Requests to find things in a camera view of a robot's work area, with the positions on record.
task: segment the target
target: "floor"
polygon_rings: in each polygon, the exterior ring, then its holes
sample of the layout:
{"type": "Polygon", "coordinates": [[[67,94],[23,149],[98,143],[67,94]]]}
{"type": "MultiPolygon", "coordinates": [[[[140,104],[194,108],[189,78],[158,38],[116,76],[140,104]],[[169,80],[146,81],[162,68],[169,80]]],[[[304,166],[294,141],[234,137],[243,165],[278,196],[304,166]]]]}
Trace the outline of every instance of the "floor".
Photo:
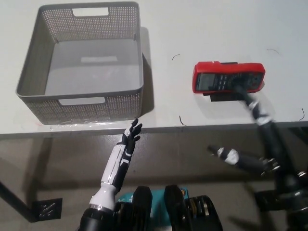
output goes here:
{"type": "MultiPolygon", "coordinates": [[[[297,168],[306,169],[307,146],[288,130],[282,133],[297,168]]],[[[30,224],[0,200],[0,230],[76,230],[118,138],[1,140],[0,181],[28,204],[63,198],[63,210],[61,219],[30,224]]],[[[262,153],[254,130],[142,134],[118,196],[138,185],[157,189],[178,184],[186,186],[190,196],[208,195],[226,231],[285,230],[284,212],[259,214],[252,197],[251,188],[271,189],[272,182],[225,165],[207,152],[209,144],[262,153]]]]}

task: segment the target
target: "multimeter display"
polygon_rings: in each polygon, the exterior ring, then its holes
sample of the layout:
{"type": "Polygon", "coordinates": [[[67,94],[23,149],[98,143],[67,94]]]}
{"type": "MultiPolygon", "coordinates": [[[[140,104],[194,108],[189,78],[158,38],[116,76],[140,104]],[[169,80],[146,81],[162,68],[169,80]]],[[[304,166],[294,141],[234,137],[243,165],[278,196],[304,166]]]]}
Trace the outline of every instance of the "multimeter display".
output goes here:
{"type": "Polygon", "coordinates": [[[192,90],[203,94],[228,93],[241,84],[247,92],[257,92],[264,75],[265,69],[259,63],[198,62],[193,71],[192,90]]]}
{"type": "Polygon", "coordinates": [[[211,90],[214,85],[215,74],[199,74],[197,90],[211,90]]]}
{"type": "Polygon", "coordinates": [[[233,82],[236,79],[245,80],[245,85],[249,90],[256,90],[261,81],[262,73],[239,73],[239,74],[208,74],[201,73],[198,75],[196,89],[198,91],[218,91],[233,90],[233,82]]]}

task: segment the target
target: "gray basket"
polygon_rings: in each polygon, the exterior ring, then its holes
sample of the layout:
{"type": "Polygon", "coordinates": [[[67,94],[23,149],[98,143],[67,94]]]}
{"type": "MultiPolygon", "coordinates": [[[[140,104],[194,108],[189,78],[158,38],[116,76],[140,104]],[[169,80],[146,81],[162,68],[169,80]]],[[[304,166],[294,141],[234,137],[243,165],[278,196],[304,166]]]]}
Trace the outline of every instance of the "gray basket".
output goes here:
{"type": "Polygon", "coordinates": [[[40,7],[16,93],[43,124],[137,118],[142,89],[137,3],[40,7]]]}

